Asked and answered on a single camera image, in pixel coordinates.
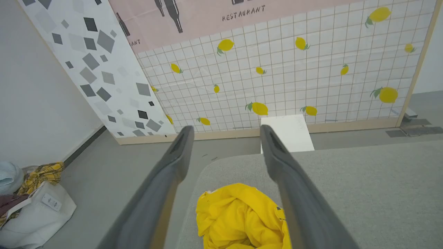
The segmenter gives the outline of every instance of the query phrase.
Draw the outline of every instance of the grid pattern wall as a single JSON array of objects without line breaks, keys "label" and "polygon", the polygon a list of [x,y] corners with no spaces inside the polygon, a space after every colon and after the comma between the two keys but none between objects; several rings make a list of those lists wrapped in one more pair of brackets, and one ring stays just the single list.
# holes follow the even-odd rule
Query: grid pattern wall
[{"label": "grid pattern wall", "polygon": [[[389,16],[368,22],[380,7]],[[302,113],[308,124],[398,117],[434,7],[435,0],[368,0],[137,57],[177,131],[185,125],[197,132],[258,128],[265,113],[250,103],[265,105],[265,116]],[[226,39],[232,49],[220,50]],[[384,100],[383,88],[396,92],[394,103]]]}]

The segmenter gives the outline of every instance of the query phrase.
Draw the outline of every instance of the baseboard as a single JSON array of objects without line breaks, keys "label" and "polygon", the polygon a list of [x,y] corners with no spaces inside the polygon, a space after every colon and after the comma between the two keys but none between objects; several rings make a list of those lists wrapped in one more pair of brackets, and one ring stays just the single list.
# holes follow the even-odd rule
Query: baseboard
[{"label": "baseboard", "polygon": [[[392,128],[395,127],[398,118],[385,118],[385,119],[370,119],[370,120],[358,120],[353,122],[343,123],[327,123],[327,124],[308,124],[307,128],[309,133],[321,133],[321,132],[342,132],[342,131],[355,131],[366,129],[380,129],[380,128]],[[176,138],[177,134],[171,135],[154,135],[154,136],[133,136],[115,138],[120,145],[124,144],[149,144],[149,143],[165,143],[172,142]],[[194,140],[210,140],[210,139],[226,139],[226,138],[239,138],[239,137],[254,137],[260,136],[260,129],[247,129],[247,130],[235,130],[235,131],[222,131],[222,132],[199,132],[194,136]]]},{"label": "baseboard", "polygon": [[89,145],[91,145],[94,140],[96,140],[104,131],[106,127],[101,125],[95,128],[89,136],[87,136],[79,145],[77,145],[64,159],[65,166],[67,167],[71,164],[74,159],[76,159]]}]

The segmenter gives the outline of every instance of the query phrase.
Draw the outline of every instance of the bottle illustration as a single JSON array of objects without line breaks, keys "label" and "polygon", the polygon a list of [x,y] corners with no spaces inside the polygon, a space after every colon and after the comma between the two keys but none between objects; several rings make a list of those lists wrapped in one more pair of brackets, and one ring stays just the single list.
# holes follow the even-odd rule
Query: bottle illustration
[{"label": "bottle illustration", "polygon": [[157,8],[159,8],[160,13],[162,13],[162,16],[165,16],[165,14],[163,13],[163,9],[162,9],[162,1],[161,0],[154,0],[155,4],[157,5]]},{"label": "bottle illustration", "polygon": [[166,5],[166,9],[169,13],[169,16],[174,20],[175,25],[177,26],[177,30],[179,31],[179,33],[183,33],[183,29],[182,29],[182,24],[180,23],[180,19],[179,19],[179,8],[177,7],[177,3],[175,2],[175,0],[164,0],[165,5]]},{"label": "bottle illustration", "polygon": [[125,36],[130,36],[131,34],[129,33],[129,30],[128,30],[128,28],[126,27],[126,24],[123,22],[123,20],[120,18],[120,15],[118,14],[118,12],[116,13],[116,15],[117,15],[117,20],[118,20],[118,23],[120,24],[120,27],[121,27],[121,29],[123,30],[123,32],[124,32],[124,35]]}]

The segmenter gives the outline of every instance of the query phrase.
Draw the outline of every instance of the pink poster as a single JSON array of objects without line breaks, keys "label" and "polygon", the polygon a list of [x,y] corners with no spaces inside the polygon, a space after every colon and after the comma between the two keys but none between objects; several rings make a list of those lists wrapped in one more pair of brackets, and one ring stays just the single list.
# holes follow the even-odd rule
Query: pink poster
[{"label": "pink poster", "polygon": [[135,53],[356,0],[109,0]]}]

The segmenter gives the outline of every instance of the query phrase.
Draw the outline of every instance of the yellow fabric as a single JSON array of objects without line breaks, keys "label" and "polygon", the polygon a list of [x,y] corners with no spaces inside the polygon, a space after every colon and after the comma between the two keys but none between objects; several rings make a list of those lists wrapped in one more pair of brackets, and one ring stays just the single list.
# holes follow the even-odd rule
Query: yellow fabric
[{"label": "yellow fabric", "polygon": [[65,164],[63,162],[40,165],[24,180],[22,186],[17,191],[17,195],[32,194],[44,181],[48,181],[52,185],[57,185],[57,183],[60,182],[60,173],[63,170],[65,170]]},{"label": "yellow fabric", "polygon": [[205,249],[291,249],[283,209],[254,187],[236,183],[207,191],[196,213]]}]

